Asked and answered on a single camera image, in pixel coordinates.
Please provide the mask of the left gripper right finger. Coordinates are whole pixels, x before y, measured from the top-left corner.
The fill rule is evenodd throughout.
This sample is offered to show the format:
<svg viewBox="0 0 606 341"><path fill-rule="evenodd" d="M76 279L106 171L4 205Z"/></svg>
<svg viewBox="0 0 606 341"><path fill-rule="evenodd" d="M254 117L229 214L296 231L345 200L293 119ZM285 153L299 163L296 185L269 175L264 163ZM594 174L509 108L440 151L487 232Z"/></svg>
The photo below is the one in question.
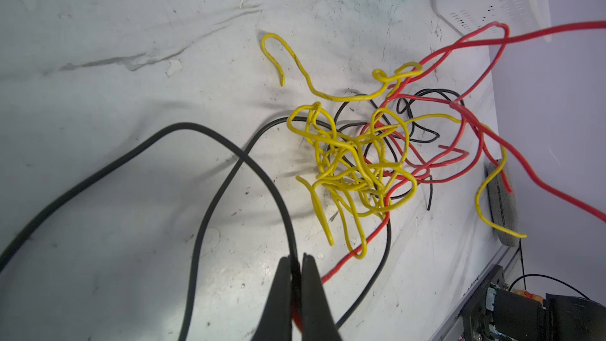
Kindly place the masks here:
<svg viewBox="0 0 606 341"><path fill-rule="evenodd" d="M305 254L301 271L302 340L341 341L313 256Z"/></svg>

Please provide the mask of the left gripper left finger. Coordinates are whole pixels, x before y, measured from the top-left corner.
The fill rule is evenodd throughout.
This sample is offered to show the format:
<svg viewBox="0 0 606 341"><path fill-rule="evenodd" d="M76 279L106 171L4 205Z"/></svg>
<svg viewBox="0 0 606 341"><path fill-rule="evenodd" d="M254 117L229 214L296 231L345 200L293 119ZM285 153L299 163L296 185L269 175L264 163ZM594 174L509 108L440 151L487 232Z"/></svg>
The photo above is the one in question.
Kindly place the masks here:
<svg viewBox="0 0 606 341"><path fill-rule="evenodd" d="M291 340L290 258L279 260L268 299L252 341Z"/></svg>

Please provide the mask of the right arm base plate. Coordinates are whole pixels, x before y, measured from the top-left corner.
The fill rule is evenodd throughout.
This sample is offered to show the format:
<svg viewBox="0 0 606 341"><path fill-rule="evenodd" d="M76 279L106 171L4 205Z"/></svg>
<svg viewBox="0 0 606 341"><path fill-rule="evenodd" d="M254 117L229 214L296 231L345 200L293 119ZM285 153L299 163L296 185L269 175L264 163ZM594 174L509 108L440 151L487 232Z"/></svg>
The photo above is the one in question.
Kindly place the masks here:
<svg viewBox="0 0 606 341"><path fill-rule="evenodd" d="M460 309L456 340L604 340L605 306L575 296L514 291L494 265Z"/></svg>

